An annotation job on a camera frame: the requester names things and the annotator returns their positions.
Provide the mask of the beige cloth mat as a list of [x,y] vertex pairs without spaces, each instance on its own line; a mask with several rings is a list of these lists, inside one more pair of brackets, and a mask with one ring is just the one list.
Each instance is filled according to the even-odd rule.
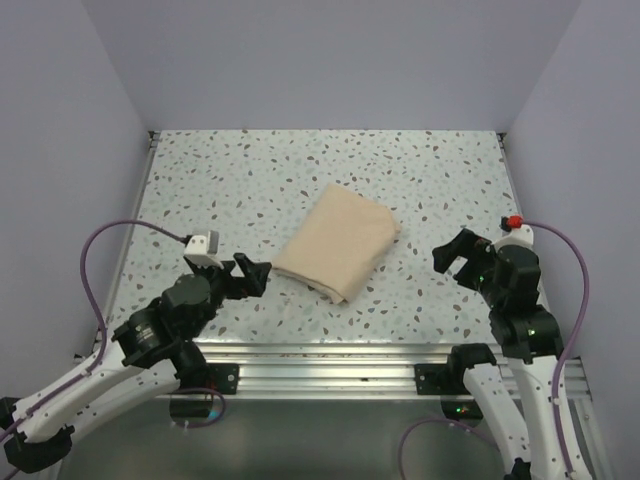
[[329,184],[272,266],[334,304],[351,302],[400,232],[388,207]]

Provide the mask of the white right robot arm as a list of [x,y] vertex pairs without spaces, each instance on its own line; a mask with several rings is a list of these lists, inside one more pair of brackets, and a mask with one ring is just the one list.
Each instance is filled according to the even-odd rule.
[[434,269],[464,264],[456,283],[489,308],[491,332],[520,395],[514,401],[486,344],[452,348],[440,383],[476,401],[508,479],[589,479],[566,394],[566,356],[555,317],[540,301],[541,269],[529,227],[491,241],[462,229],[432,252]]

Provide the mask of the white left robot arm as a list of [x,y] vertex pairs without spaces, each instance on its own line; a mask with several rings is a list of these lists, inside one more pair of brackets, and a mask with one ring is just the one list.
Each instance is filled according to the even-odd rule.
[[1,443],[10,465],[27,474],[45,470],[82,435],[157,396],[218,396],[194,340],[224,301],[261,297],[272,266],[243,253],[189,266],[68,374],[29,397],[2,398]]

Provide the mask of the aluminium rail frame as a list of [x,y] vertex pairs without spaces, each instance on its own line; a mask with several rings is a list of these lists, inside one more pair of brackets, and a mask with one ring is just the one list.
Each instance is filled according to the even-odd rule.
[[242,395],[407,399],[414,363],[490,341],[478,295],[435,273],[430,252],[464,227],[497,236],[515,209],[498,133],[164,130],[153,151],[141,219],[173,232],[211,226],[224,254],[276,256],[328,187],[387,207],[399,224],[352,300],[274,273],[264,297],[222,308],[200,342],[239,364]]

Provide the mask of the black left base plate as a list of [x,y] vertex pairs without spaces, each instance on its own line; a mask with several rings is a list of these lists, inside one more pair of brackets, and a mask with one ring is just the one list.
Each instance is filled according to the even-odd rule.
[[236,395],[240,380],[240,366],[236,363],[209,363],[202,386],[228,396]]

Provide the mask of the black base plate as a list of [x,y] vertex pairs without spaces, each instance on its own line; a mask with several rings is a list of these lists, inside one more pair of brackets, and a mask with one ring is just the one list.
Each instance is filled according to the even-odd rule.
[[416,393],[420,396],[457,394],[445,364],[415,364],[414,383]]
[[236,363],[209,363],[202,386],[228,396],[236,395],[240,380],[240,366]]

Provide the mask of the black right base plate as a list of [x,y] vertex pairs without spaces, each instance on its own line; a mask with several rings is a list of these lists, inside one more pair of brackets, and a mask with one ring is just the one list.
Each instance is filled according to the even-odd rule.
[[445,364],[415,364],[414,383],[416,393],[420,396],[457,394]]

